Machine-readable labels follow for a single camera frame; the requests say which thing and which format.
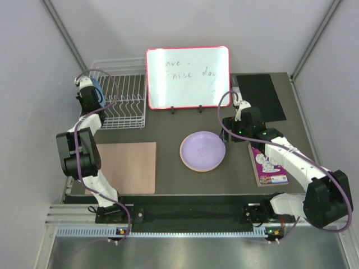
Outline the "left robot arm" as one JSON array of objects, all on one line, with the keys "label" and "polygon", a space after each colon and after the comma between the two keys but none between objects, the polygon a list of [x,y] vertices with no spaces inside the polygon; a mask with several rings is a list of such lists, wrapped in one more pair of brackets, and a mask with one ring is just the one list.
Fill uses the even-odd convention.
[{"label": "left robot arm", "polygon": [[118,192],[101,171],[102,161],[94,140],[105,120],[103,90],[95,79],[86,77],[79,83],[76,99],[81,105],[81,117],[74,127],[56,135],[62,171],[81,182],[96,198],[98,208],[89,207],[96,214],[96,223],[124,223],[129,220],[128,210],[120,204]]}]

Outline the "purple plate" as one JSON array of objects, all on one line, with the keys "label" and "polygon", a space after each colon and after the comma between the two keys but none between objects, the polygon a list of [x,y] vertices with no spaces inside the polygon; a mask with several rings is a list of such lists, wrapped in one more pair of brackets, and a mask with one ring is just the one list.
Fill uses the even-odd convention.
[{"label": "purple plate", "polygon": [[179,154],[191,170],[207,172],[223,161],[226,149],[222,139],[213,132],[200,131],[188,135],[181,143]]}]

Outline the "blue plate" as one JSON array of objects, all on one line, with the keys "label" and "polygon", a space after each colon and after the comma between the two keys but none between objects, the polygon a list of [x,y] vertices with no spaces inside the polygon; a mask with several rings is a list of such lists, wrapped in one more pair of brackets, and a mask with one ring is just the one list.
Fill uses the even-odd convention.
[{"label": "blue plate", "polygon": [[101,107],[105,107],[105,97],[104,97],[104,92],[103,92],[101,85],[94,78],[91,78],[90,80],[91,80],[93,86],[95,87],[95,92],[98,97],[98,103],[100,104]]}]

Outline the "orange plate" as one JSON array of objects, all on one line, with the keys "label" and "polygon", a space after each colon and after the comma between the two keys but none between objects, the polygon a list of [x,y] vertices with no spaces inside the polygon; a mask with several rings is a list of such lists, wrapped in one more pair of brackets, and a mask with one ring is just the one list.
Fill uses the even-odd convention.
[{"label": "orange plate", "polygon": [[180,153],[182,162],[191,170],[207,172],[215,169],[223,161],[225,154],[209,154],[205,156],[189,153]]}]

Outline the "pink plate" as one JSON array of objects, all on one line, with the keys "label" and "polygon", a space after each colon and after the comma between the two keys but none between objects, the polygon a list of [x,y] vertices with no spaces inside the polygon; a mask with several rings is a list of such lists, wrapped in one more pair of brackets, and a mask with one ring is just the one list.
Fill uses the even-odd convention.
[{"label": "pink plate", "polygon": [[182,162],[191,170],[207,172],[215,169],[223,161],[226,150],[224,147],[199,147],[182,146],[180,149]]}]

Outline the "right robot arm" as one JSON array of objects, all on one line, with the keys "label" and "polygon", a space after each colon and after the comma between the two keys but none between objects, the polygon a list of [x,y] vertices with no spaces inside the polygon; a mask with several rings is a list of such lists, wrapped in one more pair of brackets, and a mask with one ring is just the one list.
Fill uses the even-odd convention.
[{"label": "right robot arm", "polygon": [[353,202],[349,180],[341,171],[330,171],[306,157],[275,128],[268,128],[257,107],[238,110],[241,119],[233,120],[227,127],[221,116],[217,116],[224,132],[258,149],[273,159],[299,182],[305,194],[280,193],[272,196],[262,207],[262,216],[273,222],[281,215],[303,217],[312,226],[326,230],[326,226],[347,218],[344,227],[348,230],[352,222]]}]

